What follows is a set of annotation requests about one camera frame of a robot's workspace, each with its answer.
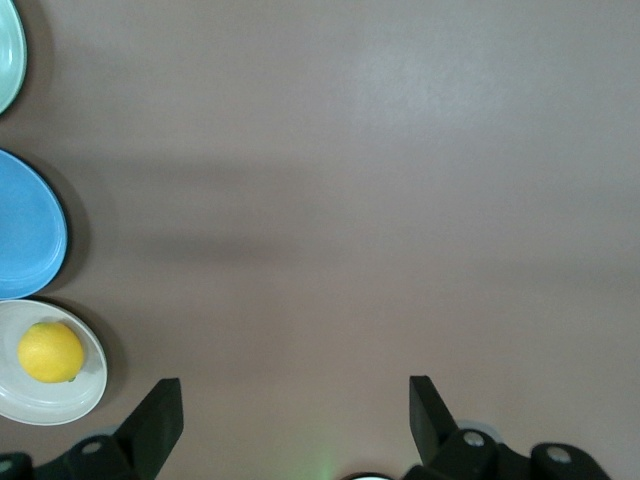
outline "screw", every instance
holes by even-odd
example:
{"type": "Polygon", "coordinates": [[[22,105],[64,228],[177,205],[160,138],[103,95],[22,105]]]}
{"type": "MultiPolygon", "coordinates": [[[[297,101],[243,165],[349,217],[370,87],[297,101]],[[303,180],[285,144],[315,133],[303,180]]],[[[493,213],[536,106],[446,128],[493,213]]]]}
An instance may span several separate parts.
{"type": "Polygon", "coordinates": [[[482,438],[482,435],[480,435],[478,432],[467,432],[462,438],[464,438],[464,441],[467,443],[467,445],[471,447],[484,446],[484,438],[482,438]]]}
{"type": "Polygon", "coordinates": [[[2,460],[0,462],[0,473],[8,472],[13,467],[11,460],[2,460]]]}
{"type": "Polygon", "coordinates": [[[549,447],[547,448],[547,455],[554,462],[558,463],[571,463],[571,455],[564,448],[561,447],[549,447]]]}
{"type": "Polygon", "coordinates": [[[82,447],[82,453],[84,455],[91,455],[92,453],[96,453],[100,450],[100,448],[102,448],[102,444],[100,442],[90,442],[82,447]]]}

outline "brown table surface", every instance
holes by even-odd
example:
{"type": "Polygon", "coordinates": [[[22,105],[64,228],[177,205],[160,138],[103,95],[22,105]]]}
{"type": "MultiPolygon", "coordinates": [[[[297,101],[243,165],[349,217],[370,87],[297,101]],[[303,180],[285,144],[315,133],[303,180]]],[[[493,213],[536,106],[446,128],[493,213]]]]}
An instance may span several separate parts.
{"type": "Polygon", "coordinates": [[[36,463],[180,377],[160,479],[399,477],[408,380],[521,453],[640,471],[638,2],[18,1],[0,147],[58,193],[38,298],[109,385],[36,463]]]}

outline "black bracket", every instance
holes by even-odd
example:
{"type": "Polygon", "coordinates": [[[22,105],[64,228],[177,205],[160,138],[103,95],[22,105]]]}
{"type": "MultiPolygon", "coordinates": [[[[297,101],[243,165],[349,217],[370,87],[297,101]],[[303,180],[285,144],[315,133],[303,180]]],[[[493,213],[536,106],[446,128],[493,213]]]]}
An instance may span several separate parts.
{"type": "Polygon", "coordinates": [[[153,480],[183,425],[180,381],[160,380],[113,435],[86,438],[36,468],[26,453],[0,454],[0,480],[153,480]]]}
{"type": "Polygon", "coordinates": [[[458,428],[429,377],[411,377],[409,412],[422,465],[403,480],[610,480],[571,445],[541,443],[527,458],[482,431],[458,428]]]}

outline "white plate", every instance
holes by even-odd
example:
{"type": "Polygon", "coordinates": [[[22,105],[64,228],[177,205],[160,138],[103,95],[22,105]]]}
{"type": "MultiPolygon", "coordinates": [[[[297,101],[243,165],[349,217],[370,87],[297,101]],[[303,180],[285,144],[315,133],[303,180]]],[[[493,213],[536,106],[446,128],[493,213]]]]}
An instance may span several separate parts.
{"type": "Polygon", "coordinates": [[[107,386],[107,361],[94,333],[75,315],[34,300],[0,302],[0,414],[31,425],[77,420],[98,404],[107,386]],[[80,339],[85,353],[73,382],[41,383],[18,362],[18,342],[38,322],[63,322],[80,339]]]}
{"type": "Polygon", "coordinates": [[[11,0],[0,0],[0,113],[16,98],[27,70],[27,42],[11,0]]]}

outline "yellow lemon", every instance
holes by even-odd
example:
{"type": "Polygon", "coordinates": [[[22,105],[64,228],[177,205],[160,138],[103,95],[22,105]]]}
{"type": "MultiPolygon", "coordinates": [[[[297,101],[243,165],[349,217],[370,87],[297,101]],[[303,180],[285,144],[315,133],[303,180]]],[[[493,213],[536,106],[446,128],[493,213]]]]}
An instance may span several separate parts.
{"type": "Polygon", "coordinates": [[[82,344],[61,322],[31,325],[18,343],[18,361],[33,378],[45,383],[72,381],[84,363],[82,344]]]}

